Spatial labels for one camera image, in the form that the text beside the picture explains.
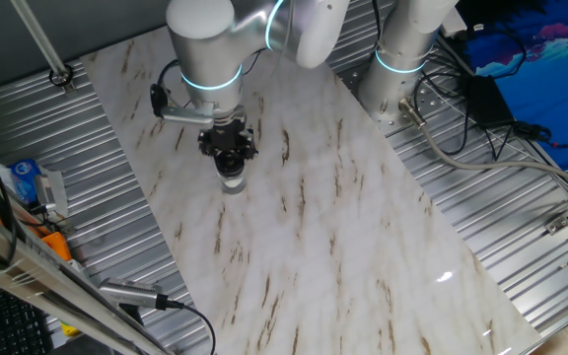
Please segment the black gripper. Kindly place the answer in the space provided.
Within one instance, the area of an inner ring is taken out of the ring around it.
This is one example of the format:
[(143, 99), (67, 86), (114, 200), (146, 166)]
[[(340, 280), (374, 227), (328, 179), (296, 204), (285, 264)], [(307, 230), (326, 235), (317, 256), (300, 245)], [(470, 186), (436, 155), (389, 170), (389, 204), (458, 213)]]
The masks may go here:
[(233, 119), (226, 125), (201, 130), (197, 137), (200, 152), (204, 156), (215, 157), (219, 151), (239, 149), (244, 160), (252, 160), (258, 151), (255, 148), (253, 129), (245, 128), (242, 120)]

